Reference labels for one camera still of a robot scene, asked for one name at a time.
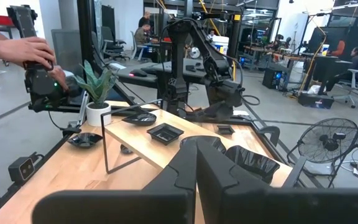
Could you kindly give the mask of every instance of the concrete floor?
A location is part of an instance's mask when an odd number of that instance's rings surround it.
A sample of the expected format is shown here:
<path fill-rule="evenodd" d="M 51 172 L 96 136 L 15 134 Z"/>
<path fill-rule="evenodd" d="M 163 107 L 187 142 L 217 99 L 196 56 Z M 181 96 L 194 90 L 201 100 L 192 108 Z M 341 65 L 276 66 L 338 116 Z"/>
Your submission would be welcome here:
<path fill-rule="evenodd" d="M 291 79 L 297 81 L 299 73 L 293 73 Z M 330 110 L 305 108 L 295 100 L 282 96 L 277 90 L 269 90 L 262 86 L 263 73 L 244 70 L 244 94 L 254 95 L 260 98 L 259 106 L 241 106 L 237 110 L 246 110 L 250 114 L 254 112 L 265 125 L 277 126 L 281 130 L 280 140 L 284 146 L 291 149 L 299 140 L 302 133 L 311 125 L 326 118 L 347 118 L 358 125 L 358 108 L 351 109 L 344 103 L 333 104 Z M 5 67 L 0 61 L 0 194 L 4 194 L 12 184 L 7 167 L 20 156 L 28 156 L 34 151 L 46 154 L 61 139 L 61 132 L 52 125 L 47 112 L 34 113 L 26 107 L 29 95 L 24 88 L 24 71 L 15 65 Z M 144 100 L 153 100 L 156 90 L 135 85 L 127 85 L 132 91 L 142 96 Z M 344 94 L 340 88 L 334 89 L 334 94 Z M 207 106 L 208 101 L 204 87 L 194 85 L 189 96 L 191 106 Z M 52 117 L 60 126 L 66 126 L 67 122 L 75 120 L 77 114 L 52 113 Z M 285 154 L 283 147 L 277 147 Z M 306 167 L 322 173 L 329 172 L 329 164 L 310 164 Z M 318 182 L 326 187 L 327 178 L 317 177 Z M 358 178 L 350 172 L 340 169 L 338 177 L 334 181 L 335 187 L 357 187 Z"/>

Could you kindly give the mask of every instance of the human hand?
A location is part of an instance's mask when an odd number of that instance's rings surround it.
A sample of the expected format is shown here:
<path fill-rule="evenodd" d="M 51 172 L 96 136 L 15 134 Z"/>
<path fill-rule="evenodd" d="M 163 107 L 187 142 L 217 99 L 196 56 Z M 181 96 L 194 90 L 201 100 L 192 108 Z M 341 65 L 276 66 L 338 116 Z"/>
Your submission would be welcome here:
<path fill-rule="evenodd" d="M 38 62 L 47 68 L 51 68 L 48 60 L 55 62 L 53 50 L 39 37 L 0 40 L 0 58 L 18 65 L 25 61 Z"/>
<path fill-rule="evenodd" d="M 56 80 L 63 90 L 67 91 L 66 74 L 59 65 L 53 66 L 53 70 L 48 72 L 49 76 Z"/>

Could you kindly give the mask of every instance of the black office chair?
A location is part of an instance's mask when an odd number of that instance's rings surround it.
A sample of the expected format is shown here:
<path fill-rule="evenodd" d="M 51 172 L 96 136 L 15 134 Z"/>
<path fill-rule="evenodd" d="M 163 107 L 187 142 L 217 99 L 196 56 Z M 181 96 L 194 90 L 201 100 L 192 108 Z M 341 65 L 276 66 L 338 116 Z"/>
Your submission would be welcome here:
<path fill-rule="evenodd" d="M 116 41 L 110 27 L 101 27 L 101 33 L 103 38 L 102 53 L 108 57 L 112 57 L 114 60 L 121 58 L 126 60 L 130 59 L 128 56 L 122 54 L 124 51 L 123 44 L 126 44 L 123 40 Z"/>

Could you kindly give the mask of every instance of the white wall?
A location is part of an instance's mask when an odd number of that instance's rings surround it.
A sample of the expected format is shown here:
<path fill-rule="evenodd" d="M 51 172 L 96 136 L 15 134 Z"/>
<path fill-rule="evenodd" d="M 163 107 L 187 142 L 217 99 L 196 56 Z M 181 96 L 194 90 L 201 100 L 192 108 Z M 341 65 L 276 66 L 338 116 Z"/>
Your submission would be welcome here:
<path fill-rule="evenodd" d="M 44 27 L 44 35 L 49 46 L 53 49 L 52 29 L 61 29 L 60 10 L 58 0 L 40 0 L 40 9 L 42 24 Z"/>
<path fill-rule="evenodd" d="M 278 33 L 284 36 L 284 40 L 287 37 L 294 38 L 296 31 L 296 47 L 298 47 L 302 38 L 303 30 L 306 25 L 308 15 L 302 12 L 308 11 L 311 14 L 316 14 L 320 9 L 327 9 L 334 5 L 333 0 L 294 0 L 294 3 L 290 4 L 289 0 L 280 0 L 278 5 L 277 17 L 282 18 L 280 29 Z M 329 16 L 314 17 L 314 22 L 311 21 L 306 28 L 304 40 L 309 41 L 313 34 L 316 24 L 318 26 L 325 26 L 328 22 Z M 273 28 L 273 40 L 278 27 L 278 21 Z"/>
<path fill-rule="evenodd" d="M 45 38 L 39 0 L 0 0 L 0 16 L 7 16 L 7 11 L 6 11 L 7 7 L 20 6 L 23 4 L 29 5 L 31 9 L 33 9 L 38 14 L 37 20 L 34 21 L 35 31 L 37 32 L 38 37 Z M 19 31 L 17 29 L 12 29 L 12 35 L 14 39 L 20 38 Z"/>
<path fill-rule="evenodd" d="M 76 29 L 78 25 L 78 8 L 76 0 L 59 0 L 60 20 L 62 29 Z"/>
<path fill-rule="evenodd" d="M 133 48 L 131 31 L 135 32 L 143 16 L 143 0 L 102 0 L 104 6 L 114 8 L 116 38 L 124 40 L 125 50 Z"/>

